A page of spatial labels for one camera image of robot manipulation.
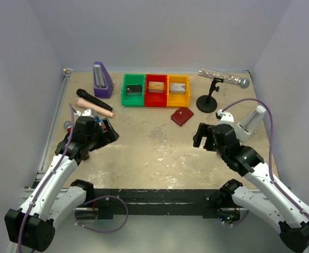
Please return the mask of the red leather card holder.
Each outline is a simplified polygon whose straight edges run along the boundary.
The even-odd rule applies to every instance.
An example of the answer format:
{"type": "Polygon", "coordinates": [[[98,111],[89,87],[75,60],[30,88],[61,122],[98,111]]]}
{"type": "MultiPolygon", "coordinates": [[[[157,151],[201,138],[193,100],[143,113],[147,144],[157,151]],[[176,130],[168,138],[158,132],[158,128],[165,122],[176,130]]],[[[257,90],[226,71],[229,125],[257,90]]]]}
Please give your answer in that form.
{"type": "Polygon", "coordinates": [[[182,127],[193,115],[189,108],[179,108],[171,115],[171,120],[182,127]]]}

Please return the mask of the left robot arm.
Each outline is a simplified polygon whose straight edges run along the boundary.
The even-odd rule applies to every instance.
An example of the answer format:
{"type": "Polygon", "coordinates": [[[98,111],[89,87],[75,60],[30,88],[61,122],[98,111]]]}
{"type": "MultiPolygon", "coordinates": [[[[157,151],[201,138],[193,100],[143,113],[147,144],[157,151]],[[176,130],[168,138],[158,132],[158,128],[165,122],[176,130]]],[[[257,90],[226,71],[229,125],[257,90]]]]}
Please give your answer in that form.
{"type": "Polygon", "coordinates": [[[74,127],[57,145],[52,163],[34,191],[21,206],[9,209],[4,217],[9,240],[44,252],[51,244],[56,227],[77,206],[94,203],[92,183],[75,180],[67,193],[58,198],[64,183],[91,151],[115,142],[119,135],[109,119],[80,116],[74,127]]]}

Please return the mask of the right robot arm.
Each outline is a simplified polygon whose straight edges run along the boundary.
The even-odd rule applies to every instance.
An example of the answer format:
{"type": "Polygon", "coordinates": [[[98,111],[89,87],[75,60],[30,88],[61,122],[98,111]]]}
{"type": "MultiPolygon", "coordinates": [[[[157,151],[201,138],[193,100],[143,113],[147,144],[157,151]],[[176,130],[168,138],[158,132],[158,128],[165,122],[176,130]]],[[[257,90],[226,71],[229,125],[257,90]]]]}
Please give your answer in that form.
{"type": "Polygon", "coordinates": [[[304,252],[309,246],[309,205],[298,198],[251,147],[240,144],[233,127],[228,124],[200,123],[193,146],[216,152],[225,164],[259,190],[254,193],[236,180],[220,189],[221,203],[241,206],[267,222],[293,252],[304,252]]]}

